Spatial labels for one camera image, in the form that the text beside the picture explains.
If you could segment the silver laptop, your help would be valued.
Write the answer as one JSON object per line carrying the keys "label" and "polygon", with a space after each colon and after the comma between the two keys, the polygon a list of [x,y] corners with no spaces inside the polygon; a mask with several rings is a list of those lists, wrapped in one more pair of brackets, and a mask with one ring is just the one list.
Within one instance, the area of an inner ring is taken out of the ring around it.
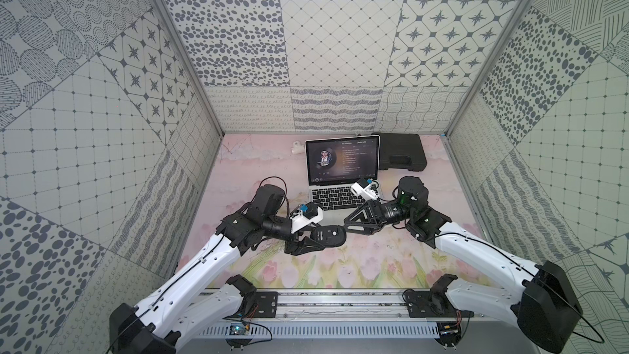
{"label": "silver laptop", "polygon": [[352,193],[352,185],[378,179],[380,137],[307,140],[305,156],[309,199],[324,212],[321,224],[341,226],[364,201]]}

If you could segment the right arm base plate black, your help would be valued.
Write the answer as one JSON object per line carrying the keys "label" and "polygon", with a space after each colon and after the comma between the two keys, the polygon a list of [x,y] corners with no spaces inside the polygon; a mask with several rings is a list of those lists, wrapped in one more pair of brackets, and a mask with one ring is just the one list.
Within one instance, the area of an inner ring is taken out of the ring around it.
{"label": "right arm base plate black", "polygon": [[467,319],[474,317],[472,311],[455,309],[444,294],[408,288],[401,296],[410,318]]}

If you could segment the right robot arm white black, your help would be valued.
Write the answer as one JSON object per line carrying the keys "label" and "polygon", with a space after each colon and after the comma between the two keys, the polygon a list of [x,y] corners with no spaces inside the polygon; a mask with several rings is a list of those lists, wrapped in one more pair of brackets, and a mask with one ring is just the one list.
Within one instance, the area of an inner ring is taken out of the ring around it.
{"label": "right robot arm white black", "polygon": [[390,201],[382,200],[375,180],[360,179],[351,192],[363,203],[344,220],[354,234],[372,235],[404,223],[418,242],[446,252],[486,275],[488,287],[445,274],[431,290],[435,311],[450,304],[515,326],[537,347],[560,353],[584,321],[583,309],[566,272],[546,261],[539,265],[506,252],[429,206],[420,178],[405,176]]}

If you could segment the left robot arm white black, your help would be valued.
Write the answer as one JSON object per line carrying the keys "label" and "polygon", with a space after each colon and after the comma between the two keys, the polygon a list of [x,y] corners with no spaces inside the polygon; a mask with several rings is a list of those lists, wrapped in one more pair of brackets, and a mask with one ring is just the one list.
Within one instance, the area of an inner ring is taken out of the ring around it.
{"label": "left robot arm white black", "polygon": [[252,200],[226,216],[204,247],[179,272],[137,305],[123,303],[109,319],[109,353],[176,353],[226,317],[254,313],[257,289],[234,275],[208,297],[201,292],[224,270],[265,239],[278,239],[288,255],[300,256],[345,244],[341,226],[322,226],[322,207],[288,206],[284,189],[260,186]]}

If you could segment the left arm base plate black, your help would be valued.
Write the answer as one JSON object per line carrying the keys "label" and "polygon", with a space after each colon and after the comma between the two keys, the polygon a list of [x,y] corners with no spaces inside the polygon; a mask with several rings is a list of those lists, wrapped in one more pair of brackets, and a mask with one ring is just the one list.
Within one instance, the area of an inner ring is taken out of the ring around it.
{"label": "left arm base plate black", "polygon": [[278,292],[258,291],[249,294],[243,300],[240,308],[229,318],[234,319],[272,319],[275,318],[278,308]]}

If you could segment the black wireless mouse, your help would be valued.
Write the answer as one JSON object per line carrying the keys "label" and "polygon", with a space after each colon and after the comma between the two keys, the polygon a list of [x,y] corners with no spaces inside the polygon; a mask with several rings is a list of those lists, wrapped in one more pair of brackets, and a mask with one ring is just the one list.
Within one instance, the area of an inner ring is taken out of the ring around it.
{"label": "black wireless mouse", "polygon": [[321,226],[313,234],[324,247],[341,247],[347,241],[347,231],[343,226]]}

